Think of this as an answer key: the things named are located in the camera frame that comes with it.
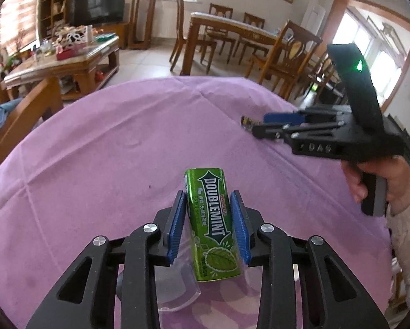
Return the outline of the right hand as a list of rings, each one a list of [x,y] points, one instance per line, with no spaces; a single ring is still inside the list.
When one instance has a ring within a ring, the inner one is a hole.
[[[369,173],[387,181],[387,202],[391,213],[398,215],[410,206],[410,167],[403,157],[386,157],[358,164],[342,160],[341,169],[356,203],[361,203],[368,195],[361,176]]]

